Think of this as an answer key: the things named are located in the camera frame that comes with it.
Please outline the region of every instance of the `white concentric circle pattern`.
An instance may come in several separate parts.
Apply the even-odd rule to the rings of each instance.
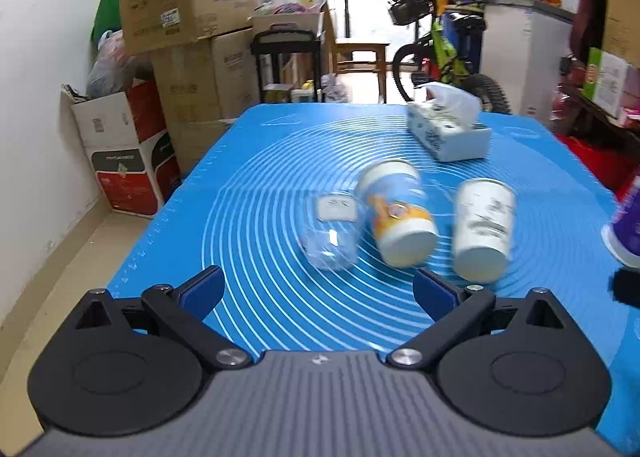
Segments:
[[[300,248],[309,195],[353,190],[364,167],[401,157],[420,170],[440,232],[430,269],[463,283],[450,259],[457,188],[474,177],[506,182],[518,195],[513,261],[494,289],[524,296],[531,287],[551,288],[610,363],[627,309],[607,296],[616,263],[599,231],[609,217],[588,189],[516,140],[536,140],[537,132],[511,132],[494,134],[489,160],[454,164],[434,161],[406,131],[404,116],[339,120],[273,143],[211,196],[202,267],[220,265],[227,288],[207,324],[256,358],[265,349],[387,353],[431,325],[414,301],[413,272],[386,266],[369,231],[348,271],[319,271]]]

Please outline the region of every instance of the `beige floor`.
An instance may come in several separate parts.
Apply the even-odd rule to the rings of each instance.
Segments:
[[[0,385],[0,450],[5,454],[16,454],[41,432],[26,393],[34,361],[82,294],[109,283],[148,223],[145,218],[109,215],[56,282]]]

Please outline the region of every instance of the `blue table mat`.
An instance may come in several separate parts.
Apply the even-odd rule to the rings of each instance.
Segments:
[[[262,104],[248,110],[156,215],[108,289],[139,296],[180,285],[215,264],[225,297],[211,328],[257,358],[267,349],[374,349],[383,356],[433,324],[412,293],[413,271],[380,260],[367,231],[357,265],[340,273],[308,264],[300,210],[321,190],[353,190],[359,172],[401,157],[422,176],[440,239],[428,267],[461,285],[451,268],[458,186],[491,177],[517,193],[513,261],[492,287],[523,297],[550,288],[606,362],[613,394],[598,431],[620,451],[640,448],[640,313],[612,301],[619,267],[602,226],[613,195],[532,119],[482,114],[494,130],[486,160],[439,163],[406,131],[400,105]]]

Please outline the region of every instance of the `purple cup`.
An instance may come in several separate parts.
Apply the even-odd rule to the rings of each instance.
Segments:
[[[627,267],[640,269],[640,176],[625,197],[611,223],[602,228],[602,239],[616,257]]]

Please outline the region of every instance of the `baseboard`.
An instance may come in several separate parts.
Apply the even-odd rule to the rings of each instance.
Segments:
[[[102,196],[66,234],[40,270],[22,291],[11,312],[0,326],[0,381],[38,310],[49,296],[65,267],[89,240],[110,213],[111,207]]]

